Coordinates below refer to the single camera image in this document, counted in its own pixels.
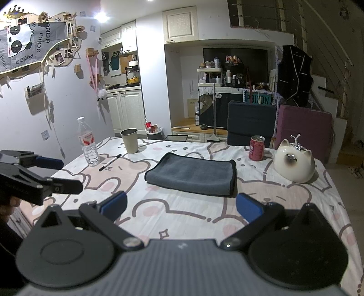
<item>screw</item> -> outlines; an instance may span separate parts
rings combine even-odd
[[[132,247],[137,247],[142,243],[142,241],[140,239],[138,239],[137,237],[128,237],[126,239],[123,240],[123,244],[126,247],[132,248]]]

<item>ceiling light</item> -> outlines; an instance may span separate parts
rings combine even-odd
[[[105,12],[99,12],[94,16],[94,18],[98,20],[99,23],[105,23],[109,19],[109,17],[105,14]]]

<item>white cabinet door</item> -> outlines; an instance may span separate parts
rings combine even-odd
[[[109,94],[107,96],[107,102],[109,103],[110,116],[114,133],[120,133],[124,129],[124,122],[122,120],[122,107],[120,103],[119,93]]]
[[[135,21],[122,25],[123,52],[128,53],[137,50],[137,37],[135,35]]]
[[[163,11],[166,43],[198,40],[196,6]]]
[[[142,91],[120,92],[120,102],[125,128],[136,128],[138,134],[145,134]]]
[[[101,49],[113,46],[122,42],[121,28],[116,28],[104,34],[101,34]]]

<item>bottle label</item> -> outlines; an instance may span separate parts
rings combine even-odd
[[[92,132],[89,132],[81,137],[79,136],[78,138],[80,139],[82,146],[88,146],[95,142]]]

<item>trash can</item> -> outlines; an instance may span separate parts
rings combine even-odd
[[[145,131],[147,134],[148,140],[162,140],[163,141],[163,128],[158,128],[158,131],[155,133],[149,133],[148,131]]]

